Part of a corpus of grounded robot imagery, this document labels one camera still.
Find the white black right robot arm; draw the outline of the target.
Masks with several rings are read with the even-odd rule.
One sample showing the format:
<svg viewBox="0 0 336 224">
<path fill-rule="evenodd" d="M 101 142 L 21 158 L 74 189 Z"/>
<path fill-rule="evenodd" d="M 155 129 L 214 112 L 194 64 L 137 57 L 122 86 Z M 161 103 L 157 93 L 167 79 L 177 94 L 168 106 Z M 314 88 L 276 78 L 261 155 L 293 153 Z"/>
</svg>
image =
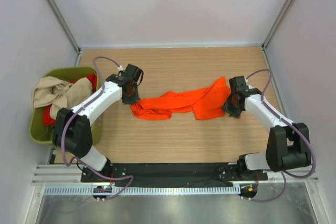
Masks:
<svg viewBox="0 0 336 224">
<path fill-rule="evenodd" d="M 244 170 L 285 172 L 313 164 L 309 130 L 282 115 L 265 98 L 264 93 L 249 85 L 243 76 L 229 79 L 231 93 L 222 110 L 234 118 L 251 113 L 268 132 L 264 152 L 244 154 L 238 162 Z"/>
</svg>

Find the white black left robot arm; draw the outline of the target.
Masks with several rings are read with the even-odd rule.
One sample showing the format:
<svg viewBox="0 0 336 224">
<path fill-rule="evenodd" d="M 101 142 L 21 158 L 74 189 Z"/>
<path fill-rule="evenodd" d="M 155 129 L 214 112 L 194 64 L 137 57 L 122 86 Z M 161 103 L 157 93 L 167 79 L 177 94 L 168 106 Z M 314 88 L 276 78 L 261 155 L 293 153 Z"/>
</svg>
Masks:
<svg viewBox="0 0 336 224">
<path fill-rule="evenodd" d="M 103 112 L 117 101 L 135 104 L 140 101 L 138 86 L 143 70 L 128 64 L 124 70 L 106 78 L 95 93 L 71 109 L 58 111 L 53 133 L 53 144 L 78 158 L 103 176 L 111 173 L 111 162 L 93 145 L 91 127 Z"/>
</svg>

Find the orange t shirt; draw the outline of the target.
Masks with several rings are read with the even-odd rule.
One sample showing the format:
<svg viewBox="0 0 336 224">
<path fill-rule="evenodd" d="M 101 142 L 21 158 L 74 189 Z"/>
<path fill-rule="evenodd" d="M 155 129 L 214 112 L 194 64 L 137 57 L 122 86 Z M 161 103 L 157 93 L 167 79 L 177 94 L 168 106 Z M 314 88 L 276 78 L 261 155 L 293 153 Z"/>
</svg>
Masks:
<svg viewBox="0 0 336 224">
<path fill-rule="evenodd" d="M 231 93 L 221 77 L 211 86 L 192 91 L 169 91 L 157 98 L 143 99 L 130 106 L 133 115 L 143 120 L 168 120 L 174 113 L 194 113 L 197 120 L 211 120 L 225 115 L 222 106 Z"/>
</svg>

